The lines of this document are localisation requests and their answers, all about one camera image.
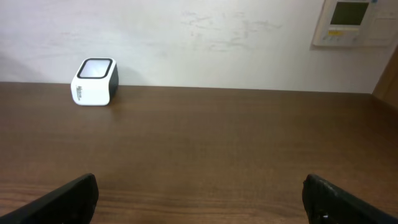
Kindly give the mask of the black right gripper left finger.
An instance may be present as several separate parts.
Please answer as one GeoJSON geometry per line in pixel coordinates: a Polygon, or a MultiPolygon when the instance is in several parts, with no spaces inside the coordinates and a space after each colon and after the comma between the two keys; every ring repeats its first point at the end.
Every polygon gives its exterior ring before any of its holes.
{"type": "Polygon", "coordinates": [[[99,190],[94,174],[85,174],[1,217],[1,224],[89,224],[99,190]]]}

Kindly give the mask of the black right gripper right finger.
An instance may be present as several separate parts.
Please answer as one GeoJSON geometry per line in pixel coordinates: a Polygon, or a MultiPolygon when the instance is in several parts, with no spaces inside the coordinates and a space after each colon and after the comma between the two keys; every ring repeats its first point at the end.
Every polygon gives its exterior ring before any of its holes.
{"type": "Polygon", "coordinates": [[[397,218],[315,174],[303,182],[302,201],[309,224],[397,224],[397,218]]]}

